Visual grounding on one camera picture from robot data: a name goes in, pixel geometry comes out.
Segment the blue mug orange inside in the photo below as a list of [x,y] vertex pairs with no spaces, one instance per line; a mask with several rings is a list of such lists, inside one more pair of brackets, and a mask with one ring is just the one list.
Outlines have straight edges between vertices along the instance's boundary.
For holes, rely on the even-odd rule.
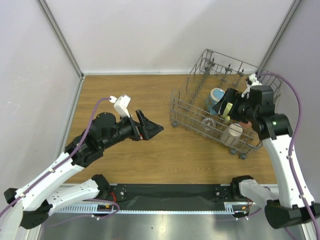
[[211,115],[216,115],[217,113],[213,110],[213,107],[221,100],[224,94],[225,91],[221,88],[213,88],[204,101],[204,109]]

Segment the yellow mug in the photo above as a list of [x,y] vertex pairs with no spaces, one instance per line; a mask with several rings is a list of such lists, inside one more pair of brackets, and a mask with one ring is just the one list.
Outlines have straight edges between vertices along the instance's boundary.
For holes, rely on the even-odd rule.
[[228,102],[223,110],[222,118],[225,119],[226,121],[231,120],[230,111],[231,111],[232,107],[233,107],[233,104]]

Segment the pink patterned mug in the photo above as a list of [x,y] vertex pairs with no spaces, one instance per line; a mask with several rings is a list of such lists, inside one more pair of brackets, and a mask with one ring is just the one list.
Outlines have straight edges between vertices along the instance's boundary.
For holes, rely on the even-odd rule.
[[239,121],[237,123],[244,129],[249,129],[252,127],[252,123],[250,121],[248,121],[247,123]]

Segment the clear plastic cup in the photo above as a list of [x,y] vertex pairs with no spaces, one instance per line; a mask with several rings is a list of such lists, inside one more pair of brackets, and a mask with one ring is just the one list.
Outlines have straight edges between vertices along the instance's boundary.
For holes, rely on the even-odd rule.
[[211,117],[205,117],[202,120],[202,124],[201,124],[201,135],[203,137],[207,137],[209,138],[210,136],[212,136],[215,132],[215,126],[216,126],[216,122],[213,118]]

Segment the beige plastic cup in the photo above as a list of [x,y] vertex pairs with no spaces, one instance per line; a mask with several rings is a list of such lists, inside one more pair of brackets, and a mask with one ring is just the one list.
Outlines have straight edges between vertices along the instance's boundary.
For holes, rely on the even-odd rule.
[[243,128],[238,123],[227,127],[220,136],[220,141],[228,147],[235,147],[243,133]]

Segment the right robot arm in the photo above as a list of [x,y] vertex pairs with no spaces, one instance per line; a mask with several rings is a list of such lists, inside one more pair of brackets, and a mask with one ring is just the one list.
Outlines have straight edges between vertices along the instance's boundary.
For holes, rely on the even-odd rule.
[[275,172],[278,193],[251,176],[232,179],[230,195],[235,201],[248,198],[264,210],[274,229],[306,224],[320,216],[320,205],[309,191],[294,151],[294,133],[285,114],[275,113],[274,91],[256,85],[249,92],[228,88],[213,107],[226,120],[250,122],[267,150]]

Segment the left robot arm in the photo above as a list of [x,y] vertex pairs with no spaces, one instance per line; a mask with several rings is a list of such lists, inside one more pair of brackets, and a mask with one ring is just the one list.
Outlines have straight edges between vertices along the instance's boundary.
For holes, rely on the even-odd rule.
[[126,139],[148,141],[164,130],[149,120],[141,110],[136,110],[138,120],[131,116],[116,117],[102,112],[91,121],[89,129],[73,139],[60,156],[38,177],[21,188],[8,188],[4,197],[10,206],[22,204],[22,216],[17,225],[33,229],[54,212],[79,201],[105,200],[110,194],[110,184],[102,174],[96,174],[84,183],[59,191],[58,187],[73,175],[87,168],[104,155],[104,151]]

